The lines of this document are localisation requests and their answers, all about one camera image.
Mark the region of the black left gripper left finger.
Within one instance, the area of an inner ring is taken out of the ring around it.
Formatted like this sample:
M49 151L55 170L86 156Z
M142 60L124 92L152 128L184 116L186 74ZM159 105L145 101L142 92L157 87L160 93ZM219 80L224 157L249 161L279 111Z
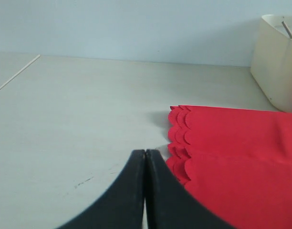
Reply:
M134 150L111 186L61 229L140 229L144 213L145 150Z

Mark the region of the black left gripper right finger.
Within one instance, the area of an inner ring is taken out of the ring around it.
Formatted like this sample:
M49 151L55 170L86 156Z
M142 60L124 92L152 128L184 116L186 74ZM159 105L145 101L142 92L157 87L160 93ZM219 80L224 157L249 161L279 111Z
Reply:
M231 229L196 201L157 150L146 150L145 198L149 229Z

